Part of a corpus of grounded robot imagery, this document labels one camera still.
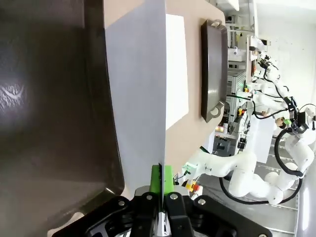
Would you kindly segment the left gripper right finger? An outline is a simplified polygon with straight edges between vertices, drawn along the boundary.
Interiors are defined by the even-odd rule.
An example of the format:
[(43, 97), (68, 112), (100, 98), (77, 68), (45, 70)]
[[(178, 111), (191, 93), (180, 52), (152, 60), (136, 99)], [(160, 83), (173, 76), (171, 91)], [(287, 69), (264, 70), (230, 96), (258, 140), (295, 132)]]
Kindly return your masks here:
[(162, 169), (164, 207), (172, 237), (193, 237), (195, 232), (207, 237), (271, 237), (267, 228), (201, 195), (192, 200), (174, 191), (171, 166)]

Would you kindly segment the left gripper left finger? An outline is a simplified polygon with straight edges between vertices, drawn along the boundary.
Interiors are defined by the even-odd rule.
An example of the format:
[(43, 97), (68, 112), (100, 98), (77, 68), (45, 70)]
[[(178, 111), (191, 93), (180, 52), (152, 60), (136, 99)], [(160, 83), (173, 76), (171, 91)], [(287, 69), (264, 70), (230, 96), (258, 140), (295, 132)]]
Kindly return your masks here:
[(152, 166), (149, 190), (132, 200), (115, 196), (83, 217), (55, 231), (53, 237), (152, 237), (158, 224), (162, 166)]

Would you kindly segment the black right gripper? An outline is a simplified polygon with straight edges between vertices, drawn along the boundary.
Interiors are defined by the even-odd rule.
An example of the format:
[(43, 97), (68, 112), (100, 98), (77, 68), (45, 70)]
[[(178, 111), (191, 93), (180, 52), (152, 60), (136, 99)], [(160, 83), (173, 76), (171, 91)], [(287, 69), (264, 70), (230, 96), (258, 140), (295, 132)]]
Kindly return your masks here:
[(287, 133), (291, 135), (303, 134), (309, 128), (307, 113), (298, 110), (290, 110), (289, 119), (284, 119), (283, 123), (290, 124)]

